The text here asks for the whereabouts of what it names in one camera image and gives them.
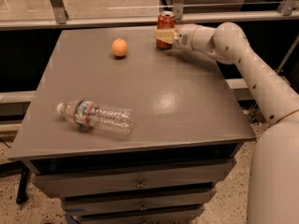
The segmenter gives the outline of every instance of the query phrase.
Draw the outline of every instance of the floor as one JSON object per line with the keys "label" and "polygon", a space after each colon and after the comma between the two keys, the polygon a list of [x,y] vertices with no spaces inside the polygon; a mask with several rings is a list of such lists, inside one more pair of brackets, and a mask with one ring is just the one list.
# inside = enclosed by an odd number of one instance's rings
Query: floor
{"label": "floor", "polygon": [[[64,0],[71,19],[156,16],[160,0]],[[0,0],[0,21],[54,20],[50,0]],[[253,125],[257,137],[267,128],[266,124]],[[13,145],[18,126],[1,131],[0,137],[9,146]],[[249,185],[249,167],[255,142],[247,142],[238,151],[237,164],[226,179],[217,184],[217,193],[205,204],[205,212],[191,224],[243,224],[246,223],[246,208]],[[8,148],[0,142],[0,163],[6,159]],[[57,199],[49,199],[29,180],[29,200],[17,205],[16,195],[20,175],[0,178],[0,224],[65,224],[64,211]],[[189,223],[170,221],[168,224]]]}

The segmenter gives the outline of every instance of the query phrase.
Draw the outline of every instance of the gray tabletop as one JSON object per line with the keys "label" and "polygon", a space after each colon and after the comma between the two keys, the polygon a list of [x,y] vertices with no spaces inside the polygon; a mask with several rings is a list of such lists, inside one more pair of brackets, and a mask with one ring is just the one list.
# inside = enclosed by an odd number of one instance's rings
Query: gray tabletop
{"label": "gray tabletop", "polygon": [[[22,126],[12,160],[252,140],[254,133],[216,63],[199,52],[156,49],[155,27],[63,31]],[[128,44],[124,59],[114,39]],[[84,131],[56,105],[93,100],[134,111],[129,136]]]}

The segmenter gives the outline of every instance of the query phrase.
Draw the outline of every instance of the drawer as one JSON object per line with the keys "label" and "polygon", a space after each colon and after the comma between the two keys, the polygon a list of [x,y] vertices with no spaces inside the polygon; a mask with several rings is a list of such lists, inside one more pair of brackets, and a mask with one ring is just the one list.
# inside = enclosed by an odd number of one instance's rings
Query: drawer
{"label": "drawer", "polygon": [[33,178],[33,183],[49,197],[72,197],[218,182],[227,176],[234,165],[235,159],[231,158],[139,167],[135,173],[124,174],[119,171],[113,174],[109,170],[108,172],[39,175]]}
{"label": "drawer", "polygon": [[204,209],[201,205],[160,208],[145,212],[115,213],[110,215],[83,216],[82,224],[150,224],[166,220],[186,220],[200,216]]}
{"label": "drawer", "polygon": [[210,187],[212,183],[65,198],[63,208],[71,216],[86,216],[202,204],[209,202],[215,194]]}

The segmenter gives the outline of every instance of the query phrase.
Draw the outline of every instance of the drawer handle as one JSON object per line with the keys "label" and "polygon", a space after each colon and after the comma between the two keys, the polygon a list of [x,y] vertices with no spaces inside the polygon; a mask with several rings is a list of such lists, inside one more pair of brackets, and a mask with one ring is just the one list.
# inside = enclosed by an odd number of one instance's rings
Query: drawer handle
{"label": "drawer handle", "polygon": [[138,189],[143,189],[146,185],[142,183],[142,179],[138,180],[138,183],[136,184],[136,187]]}
{"label": "drawer handle", "polygon": [[139,211],[141,211],[141,212],[147,211],[147,207],[145,207],[144,204],[142,203],[139,208]]}

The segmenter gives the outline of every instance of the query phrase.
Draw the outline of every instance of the orange ball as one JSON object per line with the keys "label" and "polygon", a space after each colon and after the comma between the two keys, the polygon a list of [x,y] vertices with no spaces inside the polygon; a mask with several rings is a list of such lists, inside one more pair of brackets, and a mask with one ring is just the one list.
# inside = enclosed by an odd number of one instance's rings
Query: orange ball
{"label": "orange ball", "polygon": [[128,45],[125,42],[125,40],[122,39],[116,39],[112,43],[112,53],[115,56],[122,57],[127,54]]}

